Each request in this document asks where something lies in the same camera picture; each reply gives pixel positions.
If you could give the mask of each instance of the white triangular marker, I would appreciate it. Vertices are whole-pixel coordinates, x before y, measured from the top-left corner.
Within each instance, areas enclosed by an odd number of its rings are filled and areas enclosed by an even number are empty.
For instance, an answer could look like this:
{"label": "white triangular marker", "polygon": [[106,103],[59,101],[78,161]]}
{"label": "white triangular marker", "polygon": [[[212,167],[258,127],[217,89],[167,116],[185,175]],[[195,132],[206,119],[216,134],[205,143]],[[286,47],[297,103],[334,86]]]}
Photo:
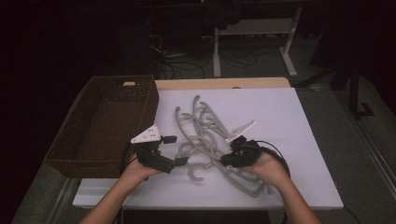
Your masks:
{"label": "white triangular marker", "polygon": [[160,131],[158,131],[157,125],[152,125],[151,127],[147,128],[145,131],[140,133],[135,138],[131,139],[131,143],[143,143],[143,142],[154,142],[160,141],[161,135]]}
{"label": "white triangular marker", "polygon": [[228,136],[227,139],[225,139],[226,143],[231,143],[234,139],[237,137],[241,136],[242,133],[247,131],[251,126],[253,126],[256,123],[256,120],[253,120],[245,125],[242,125],[241,127],[238,127],[236,129],[233,129],[233,132],[230,133],[230,136]]}

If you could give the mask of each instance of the basket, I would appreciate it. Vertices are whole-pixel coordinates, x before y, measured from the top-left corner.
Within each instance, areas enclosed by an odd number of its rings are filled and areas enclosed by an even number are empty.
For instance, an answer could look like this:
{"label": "basket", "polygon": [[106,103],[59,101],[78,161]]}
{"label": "basket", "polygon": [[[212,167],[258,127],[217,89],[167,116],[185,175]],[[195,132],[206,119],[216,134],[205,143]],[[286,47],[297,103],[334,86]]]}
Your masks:
{"label": "basket", "polygon": [[153,125],[153,76],[92,77],[75,100],[44,161],[69,178],[117,178],[131,138]]}

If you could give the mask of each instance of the human arm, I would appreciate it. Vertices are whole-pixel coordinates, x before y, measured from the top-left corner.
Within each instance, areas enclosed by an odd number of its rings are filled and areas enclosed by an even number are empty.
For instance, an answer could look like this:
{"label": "human arm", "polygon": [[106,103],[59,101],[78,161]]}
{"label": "human arm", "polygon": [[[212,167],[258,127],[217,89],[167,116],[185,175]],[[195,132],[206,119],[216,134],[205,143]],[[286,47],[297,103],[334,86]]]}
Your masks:
{"label": "human arm", "polygon": [[108,193],[79,223],[112,223],[128,195],[149,176],[159,173],[160,171],[146,167],[138,160],[132,161]]}
{"label": "human arm", "polygon": [[262,153],[255,164],[243,167],[242,170],[256,174],[266,184],[274,186],[279,191],[290,223],[321,223],[283,166],[272,156]]}

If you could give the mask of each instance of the table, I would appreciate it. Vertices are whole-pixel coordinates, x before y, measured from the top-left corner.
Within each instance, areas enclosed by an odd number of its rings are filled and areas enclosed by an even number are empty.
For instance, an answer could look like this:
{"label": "table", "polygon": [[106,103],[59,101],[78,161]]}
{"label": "table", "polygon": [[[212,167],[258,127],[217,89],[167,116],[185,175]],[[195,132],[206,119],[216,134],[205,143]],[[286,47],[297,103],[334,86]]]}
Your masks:
{"label": "table", "polygon": [[[160,151],[165,157],[175,156],[178,146],[185,142],[172,119],[175,107],[179,105],[183,112],[190,112],[192,99],[199,94],[202,101],[211,105],[229,129],[252,119],[257,121],[244,136],[265,140],[277,146],[289,164],[291,178],[312,208],[343,207],[295,89],[290,88],[285,78],[159,80],[157,85],[160,102],[155,123],[162,135],[174,134],[178,137],[174,144],[161,145]],[[245,89],[228,89],[232,87]],[[218,147],[227,149],[227,144],[218,141]],[[202,160],[203,155],[193,154],[189,163]],[[187,172],[188,166],[185,166],[175,168],[170,175],[151,176],[125,201],[123,207],[268,210],[283,206],[275,189],[272,189],[272,194],[263,191],[258,197],[252,197],[230,184],[216,169],[199,171],[197,175],[204,178],[202,182],[190,180]],[[73,205],[95,206],[115,181],[83,179]]]}

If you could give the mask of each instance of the floor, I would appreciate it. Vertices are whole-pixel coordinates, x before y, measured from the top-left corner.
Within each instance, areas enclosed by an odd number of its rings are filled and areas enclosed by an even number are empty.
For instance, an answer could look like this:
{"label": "floor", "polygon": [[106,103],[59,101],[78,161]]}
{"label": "floor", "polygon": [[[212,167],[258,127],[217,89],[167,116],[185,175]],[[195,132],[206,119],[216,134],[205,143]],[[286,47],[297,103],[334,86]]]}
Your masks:
{"label": "floor", "polygon": [[[295,85],[322,70],[309,64],[318,37],[296,36],[290,49],[298,73],[295,78],[289,77],[277,49],[284,36],[241,36],[220,41],[224,78],[286,77]],[[213,77],[210,53],[191,57],[173,52],[161,60],[159,68],[161,79]],[[368,103],[375,116],[356,120],[347,109],[348,87],[333,91],[329,88],[331,79],[329,74],[308,87],[296,89],[345,204],[344,209],[317,214],[323,223],[394,223],[396,118],[375,87],[361,78],[360,101]],[[378,155],[383,156],[385,165],[378,161]],[[393,173],[384,170],[387,166]],[[77,180],[66,179],[43,163],[13,223],[77,223],[89,212],[71,205],[77,185]],[[270,217],[272,223],[280,223],[283,211],[270,211]]]}

